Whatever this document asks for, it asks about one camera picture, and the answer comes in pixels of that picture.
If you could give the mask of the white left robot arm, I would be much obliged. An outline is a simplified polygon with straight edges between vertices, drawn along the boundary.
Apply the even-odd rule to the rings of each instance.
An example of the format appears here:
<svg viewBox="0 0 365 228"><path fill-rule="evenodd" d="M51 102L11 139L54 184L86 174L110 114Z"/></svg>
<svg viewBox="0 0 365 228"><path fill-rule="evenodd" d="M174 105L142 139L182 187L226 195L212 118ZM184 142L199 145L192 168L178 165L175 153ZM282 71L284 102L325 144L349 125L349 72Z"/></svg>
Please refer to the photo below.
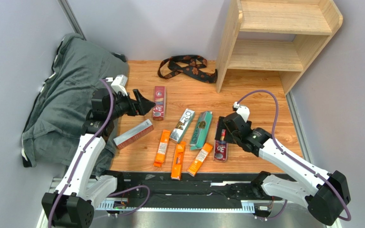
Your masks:
<svg viewBox="0 0 365 228"><path fill-rule="evenodd" d="M114 92L111 88L98 89L91 98L91 110L83 124L83 133L75 156L61 182L53 193L45 193L42 207L48 219L48 227L88 228L96 208L115 192L119 178L103 175L94 185L88 181L95 163L104 150L111 133L113 121L123 115L146 115L155 103L133 90L128 93Z"/></svg>

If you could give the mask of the silver red toothpaste box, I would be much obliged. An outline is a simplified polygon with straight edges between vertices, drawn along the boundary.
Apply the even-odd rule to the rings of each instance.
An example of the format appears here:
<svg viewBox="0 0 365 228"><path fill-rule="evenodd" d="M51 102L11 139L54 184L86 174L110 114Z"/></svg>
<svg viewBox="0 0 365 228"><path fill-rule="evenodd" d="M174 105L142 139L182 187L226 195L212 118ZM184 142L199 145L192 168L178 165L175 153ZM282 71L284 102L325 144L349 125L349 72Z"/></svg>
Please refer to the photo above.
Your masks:
<svg viewBox="0 0 365 228"><path fill-rule="evenodd" d="M133 142L137 141L138 139L142 138L143 136L147 135L153 129L153 123L149 119L146 119L137 126L114 138L114 143L118 149L123 149Z"/></svg>

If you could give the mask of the red 3D toothpaste box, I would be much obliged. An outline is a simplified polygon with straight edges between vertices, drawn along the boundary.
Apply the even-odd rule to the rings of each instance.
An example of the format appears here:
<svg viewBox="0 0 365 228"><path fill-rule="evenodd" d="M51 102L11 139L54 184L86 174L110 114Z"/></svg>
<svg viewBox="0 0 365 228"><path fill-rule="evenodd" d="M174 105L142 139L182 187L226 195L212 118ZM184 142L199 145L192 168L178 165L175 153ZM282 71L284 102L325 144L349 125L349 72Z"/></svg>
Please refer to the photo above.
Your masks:
<svg viewBox="0 0 365 228"><path fill-rule="evenodd" d="M152 118L156 121L163 121L165 118L166 111L166 98L167 92L165 86L154 87L154 102L155 107L153 108Z"/></svg>
<svg viewBox="0 0 365 228"><path fill-rule="evenodd" d="M228 157L228 143L216 142L214 144L214 161L225 162Z"/></svg>

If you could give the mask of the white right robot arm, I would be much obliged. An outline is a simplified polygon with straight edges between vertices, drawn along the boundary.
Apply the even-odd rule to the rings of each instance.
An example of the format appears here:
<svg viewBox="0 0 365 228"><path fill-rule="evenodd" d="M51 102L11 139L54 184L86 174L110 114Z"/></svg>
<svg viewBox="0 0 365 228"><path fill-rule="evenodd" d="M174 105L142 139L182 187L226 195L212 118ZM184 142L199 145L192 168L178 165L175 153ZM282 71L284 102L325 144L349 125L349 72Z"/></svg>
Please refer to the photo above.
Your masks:
<svg viewBox="0 0 365 228"><path fill-rule="evenodd" d="M331 226L337 219L349 221L351 200L345 175L339 171L330 173L291 152L279 143L271 133L262 128L252 128L238 113L219 117L217 140L224 138L276 165L292 179L285 180L270 172L261 171L251 181L252 188L262 195L282 198L305 207L319 222Z"/></svg>

